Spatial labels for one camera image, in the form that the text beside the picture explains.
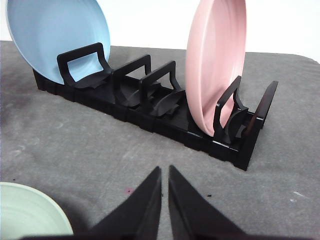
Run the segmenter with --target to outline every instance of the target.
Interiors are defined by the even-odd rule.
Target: gray cloth
[[[151,54],[152,69],[176,60],[184,87],[185,50],[113,46],[109,63],[116,68],[143,54]],[[143,71],[133,75],[142,77]],[[164,198],[158,239],[170,240],[167,178],[174,164],[248,234],[320,239],[320,65],[297,55],[249,52],[242,77],[239,94],[253,112],[269,83],[279,81],[247,172],[38,90],[13,43],[1,42],[1,180],[52,197],[79,233],[160,166]],[[168,85],[167,79],[162,82]]]

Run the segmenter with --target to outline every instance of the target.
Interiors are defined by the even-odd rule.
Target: dish rack
[[[103,70],[75,82],[68,62],[94,53],[97,53]],[[123,122],[135,124],[143,130],[168,137],[191,149],[231,162],[244,171],[248,168],[278,86],[278,82],[273,81],[266,89],[256,111],[250,112],[240,101],[238,90],[241,77],[238,76],[215,106],[214,136],[211,137],[198,128],[190,114],[185,91],[176,79],[175,61],[152,71],[151,56],[144,55],[112,69],[105,59],[103,45],[98,42],[62,53],[57,56],[57,62],[64,85],[55,83],[33,70],[39,90],[59,95]],[[141,67],[144,67],[145,71],[143,78],[127,76]],[[158,82],[167,74],[173,89]],[[232,95],[232,114],[226,126],[222,127],[220,113]]]

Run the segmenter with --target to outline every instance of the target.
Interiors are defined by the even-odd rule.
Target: blue plate
[[[106,18],[96,0],[8,0],[11,37],[24,59],[49,80],[64,84],[57,56],[100,42],[110,54]],[[97,54],[69,62],[75,81],[102,70]]]

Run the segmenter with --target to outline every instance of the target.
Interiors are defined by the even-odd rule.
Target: white background
[[[0,39],[10,40],[5,1]],[[199,1],[98,0],[112,45],[171,49],[187,48]],[[246,5],[247,52],[297,54],[320,63],[320,0],[246,0]]]

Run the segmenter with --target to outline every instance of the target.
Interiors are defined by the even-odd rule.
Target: green bowl
[[[44,193],[21,184],[0,182],[0,239],[72,235],[64,211]]]

